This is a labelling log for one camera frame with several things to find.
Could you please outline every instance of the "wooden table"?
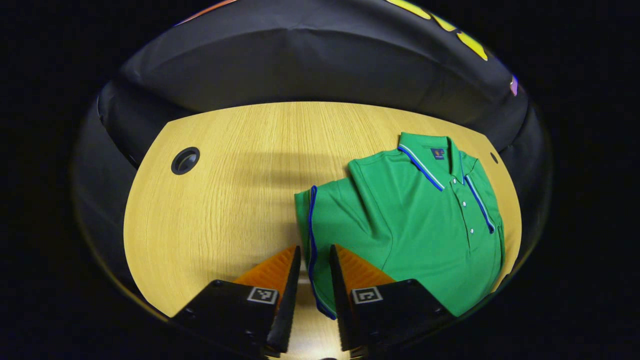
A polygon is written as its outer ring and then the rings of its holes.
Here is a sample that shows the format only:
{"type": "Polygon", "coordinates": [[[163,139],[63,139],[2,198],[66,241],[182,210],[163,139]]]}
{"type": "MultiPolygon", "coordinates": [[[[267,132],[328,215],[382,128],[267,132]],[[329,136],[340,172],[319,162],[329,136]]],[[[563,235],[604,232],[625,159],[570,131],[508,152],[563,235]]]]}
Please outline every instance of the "wooden table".
{"type": "MultiPolygon", "coordinates": [[[[402,131],[450,136],[482,162],[504,221],[501,280],[517,257],[522,223],[511,178],[484,135],[390,108],[280,102],[165,125],[140,165],[125,214],[127,262],[140,291],[173,316],[210,281],[233,281],[286,247],[301,245],[293,195],[342,179],[352,159],[395,149],[402,131]],[[193,170],[175,175],[172,161],[187,147],[197,147],[200,159],[193,170]]],[[[337,322],[316,310],[303,266],[282,359],[324,357],[348,359],[348,353],[340,351],[337,322]]]]}

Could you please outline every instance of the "green polo shirt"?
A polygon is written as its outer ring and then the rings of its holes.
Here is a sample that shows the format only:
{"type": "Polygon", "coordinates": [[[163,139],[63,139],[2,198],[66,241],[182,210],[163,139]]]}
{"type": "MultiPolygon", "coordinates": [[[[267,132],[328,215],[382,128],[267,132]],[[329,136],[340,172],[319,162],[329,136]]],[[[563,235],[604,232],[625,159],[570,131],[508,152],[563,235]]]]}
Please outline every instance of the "green polo shirt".
{"type": "Polygon", "coordinates": [[[397,149],[295,195],[318,309],[335,319],[334,243],[396,281],[413,278],[453,315],[489,294],[504,264],[502,218],[482,164],[448,137],[402,133],[397,149]]]}

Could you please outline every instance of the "blue sleeve trim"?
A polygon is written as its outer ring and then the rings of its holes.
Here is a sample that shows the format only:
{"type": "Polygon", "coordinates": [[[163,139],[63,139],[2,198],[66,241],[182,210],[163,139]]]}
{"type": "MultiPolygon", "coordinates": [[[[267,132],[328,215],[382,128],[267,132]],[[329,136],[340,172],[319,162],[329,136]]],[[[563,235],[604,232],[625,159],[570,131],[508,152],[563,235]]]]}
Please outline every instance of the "blue sleeve trim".
{"type": "Polygon", "coordinates": [[[325,316],[327,316],[328,318],[330,318],[331,320],[335,320],[336,316],[333,313],[333,311],[331,311],[331,309],[327,308],[318,298],[317,293],[316,293],[316,285],[314,284],[314,268],[316,266],[316,260],[317,260],[317,247],[316,247],[316,237],[314,236],[314,229],[313,229],[313,222],[312,222],[312,218],[313,218],[313,214],[314,214],[314,207],[316,206],[316,194],[318,191],[318,187],[316,185],[311,187],[311,191],[310,191],[310,199],[309,199],[309,217],[307,218],[307,222],[309,224],[309,240],[311,243],[311,258],[309,260],[309,281],[311,282],[311,290],[313,290],[314,292],[314,297],[316,298],[316,307],[318,308],[318,310],[324,314],[325,316]]]}
{"type": "Polygon", "coordinates": [[[495,226],[493,226],[493,224],[491,223],[491,220],[489,220],[489,216],[487,215],[486,208],[484,207],[484,203],[480,199],[480,196],[478,196],[478,193],[476,192],[476,188],[473,182],[471,181],[471,178],[469,178],[469,176],[465,176],[465,177],[467,178],[467,182],[469,183],[469,188],[471,189],[471,192],[474,194],[474,197],[476,198],[478,205],[480,205],[480,210],[482,210],[482,214],[484,215],[484,220],[486,221],[486,224],[489,227],[489,233],[493,234],[493,232],[495,231],[495,226]]]}

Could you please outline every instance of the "shirt logo tag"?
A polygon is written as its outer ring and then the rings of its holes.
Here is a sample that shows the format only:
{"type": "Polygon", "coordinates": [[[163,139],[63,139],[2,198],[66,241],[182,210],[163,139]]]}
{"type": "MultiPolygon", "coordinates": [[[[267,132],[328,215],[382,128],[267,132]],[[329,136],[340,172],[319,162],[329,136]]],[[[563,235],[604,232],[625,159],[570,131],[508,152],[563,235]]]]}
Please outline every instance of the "shirt logo tag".
{"type": "Polygon", "coordinates": [[[436,160],[444,159],[444,149],[432,149],[431,152],[436,160]]]}

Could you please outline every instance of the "black background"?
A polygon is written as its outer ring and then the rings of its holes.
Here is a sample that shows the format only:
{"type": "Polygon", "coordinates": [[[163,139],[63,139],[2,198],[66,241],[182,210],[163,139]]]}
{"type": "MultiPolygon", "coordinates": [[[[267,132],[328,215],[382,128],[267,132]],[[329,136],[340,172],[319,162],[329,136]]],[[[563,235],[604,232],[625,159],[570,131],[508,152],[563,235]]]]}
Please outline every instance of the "black background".
{"type": "MultiPolygon", "coordinates": [[[[109,282],[74,223],[67,179],[75,135],[101,86],[146,42],[210,5],[73,0],[3,11],[8,358],[228,358],[144,313],[109,282]]],[[[482,41],[518,76],[550,130],[555,176],[543,239],[511,284],[413,351],[420,358],[630,356],[640,282],[630,136],[637,15],[605,1],[424,7],[482,41]]]]}

